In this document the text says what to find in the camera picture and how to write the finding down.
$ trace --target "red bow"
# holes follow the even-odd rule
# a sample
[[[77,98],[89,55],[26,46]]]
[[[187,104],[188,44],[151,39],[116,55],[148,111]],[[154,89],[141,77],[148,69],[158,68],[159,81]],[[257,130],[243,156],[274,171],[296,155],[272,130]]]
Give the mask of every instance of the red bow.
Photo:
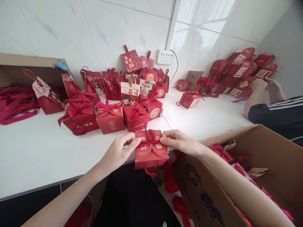
[[[118,109],[122,107],[122,103],[116,103],[114,104],[112,107],[110,106],[108,99],[106,99],[106,104],[104,104],[103,102],[98,102],[97,107],[102,108],[104,111],[110,111],[113,109]]]

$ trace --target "wall socket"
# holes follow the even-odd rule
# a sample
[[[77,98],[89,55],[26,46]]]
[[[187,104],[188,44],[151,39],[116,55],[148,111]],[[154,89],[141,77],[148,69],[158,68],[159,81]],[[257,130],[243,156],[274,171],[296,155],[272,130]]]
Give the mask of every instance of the wall socket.
[[[175,54],[172,51],[158,50],[157,64],[172,65]]]

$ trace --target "black cable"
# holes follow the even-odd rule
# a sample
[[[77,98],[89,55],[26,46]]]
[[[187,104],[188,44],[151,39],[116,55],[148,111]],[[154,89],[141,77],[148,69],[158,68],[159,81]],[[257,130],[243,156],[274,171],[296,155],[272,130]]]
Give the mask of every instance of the black cable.
[[[172,51],[174,54],[175,54],[175,56],[176,56],[176,59],[177,59],[177,69],[176,69],[176,71],[175,71],[175,73],[174,73],[174,75],[173,75],[173,77],[171,78],[171,80],[170,80],[170,83],[173,81],[173,78],[174,78],[174,76],[176,75],[176,72],[177,72],[177,70],[178,70],[178,67],[179,67],[179,63],[178,63],[178,58],[177,58],[177,55],[176,55],[176,53],[173,51],[173,50],[170,50],[170,51]]]

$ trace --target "brown cardboard box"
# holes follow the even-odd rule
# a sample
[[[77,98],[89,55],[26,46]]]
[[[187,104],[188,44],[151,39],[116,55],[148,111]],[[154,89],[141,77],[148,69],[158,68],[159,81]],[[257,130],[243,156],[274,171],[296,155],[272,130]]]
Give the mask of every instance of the brown cardboard box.
[[[59,62],[67,71],[57,67]],[[64,59],[32,57],[23,55],[1,54],[0,53],[0,87],[6,87],[11,83],[32,84],[33,80],[23,73],[23,69],[33,71],[46,84],[62,85],[62,73],[71,75]]]
[[[186,79],[192,83],[189,88],[190,91],[196,91],[197,82],[203,73],[202,71],[188,71]]]
[[[210,146],[236,139],[237,151],[249,150],[249,166],[266,167],[273,175],[254,181],[288,210],[296,226],[303,225],[303,148],[263,125],[252,125],[201,140]],[[227,194],[195,157],[183,154],[171,166],[180,192],[196,227],[247,226]]]

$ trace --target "hand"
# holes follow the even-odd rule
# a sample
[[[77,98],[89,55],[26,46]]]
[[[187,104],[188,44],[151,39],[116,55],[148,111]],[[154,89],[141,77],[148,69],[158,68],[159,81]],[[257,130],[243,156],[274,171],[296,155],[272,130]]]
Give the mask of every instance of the hand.
[[[193,140],[180,130],[164,131],[160,142],[167,145],[167,150],[176,148],[186,154],[201,156],[207,147]]]
[[[257,90],[257,89],[265,89],[267,86],[267,82],[262,80],[262,79],[256,79],[252,82],[250,85],[250,88],[252,90]]]
[[[273,80],[273,79],[269,79],[269,78],[265,77],[264,81],[266,81],[268,83],[265,90],[271,91],[271,90],[281,89],[280,84],[277,81]]]
[[[104,172],[109,175],[122,166],[140,142],[141,138],[136,138],[133,132],[117,137],[103,158],[92,168],[96,176],[104,175]]]

